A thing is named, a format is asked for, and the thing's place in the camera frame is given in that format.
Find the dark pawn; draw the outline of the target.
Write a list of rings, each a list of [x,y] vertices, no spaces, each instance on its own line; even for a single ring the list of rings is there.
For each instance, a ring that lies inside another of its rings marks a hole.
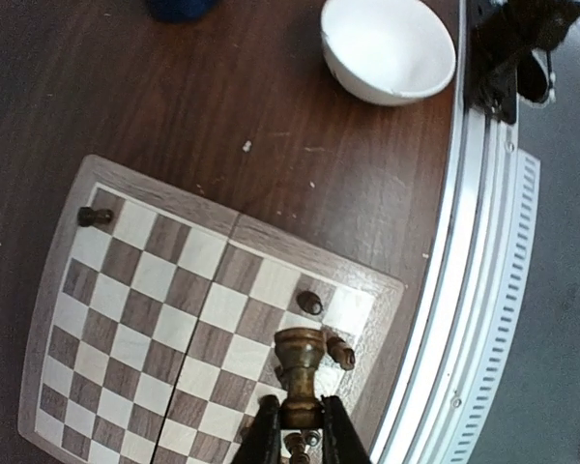
[[[299,308],[310,315],[317,316],[324,310],[321,298],[312,291],[302,291],[297,295],[296,300]]]
[[[290,464],[309,464],[307,450],[320,444],[321,434],[318,430],[308,429],[289,433],[283,439],[286,450],[290,453]]]

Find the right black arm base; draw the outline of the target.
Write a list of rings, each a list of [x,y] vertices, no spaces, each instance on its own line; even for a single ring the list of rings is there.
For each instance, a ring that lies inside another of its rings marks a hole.
[[[580,17],[580,1],[469,1],[465,103],[514,125],[519,97],[545,103],[553,87],[534,52],[549,56]]]

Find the wooden chess board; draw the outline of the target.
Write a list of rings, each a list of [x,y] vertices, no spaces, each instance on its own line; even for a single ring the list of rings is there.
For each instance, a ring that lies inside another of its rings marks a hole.
[[[80,207],[110,209],[79,227]],[[297,295],[317,294],[314,316]],[[58,221],[31,319],[17,429],[63,463],[228,463],[277,380],[275,333],[343,338],[320,395],[356,407],[403,293],[392,276],[89,156]]]

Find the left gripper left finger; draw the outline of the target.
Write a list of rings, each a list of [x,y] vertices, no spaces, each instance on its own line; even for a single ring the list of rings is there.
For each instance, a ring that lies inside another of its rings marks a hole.
[[[277,464],[281,458],[280,403],[275,395],[260,399],[253,423],[234,456],[234,464]]]

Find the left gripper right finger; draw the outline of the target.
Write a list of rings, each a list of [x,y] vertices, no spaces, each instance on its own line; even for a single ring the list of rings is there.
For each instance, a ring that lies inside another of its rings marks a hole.
[[[323,396],[323,462],[325,464],[370,464],[353,423],[338,396]]]

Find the dark rook chess piece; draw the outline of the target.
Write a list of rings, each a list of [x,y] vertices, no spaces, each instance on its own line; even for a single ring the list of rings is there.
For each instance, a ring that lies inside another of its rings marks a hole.
[[[356,355],[354,349],[341,337],[334,335],[327,338],[328,355],[345,371],[355,368]]]

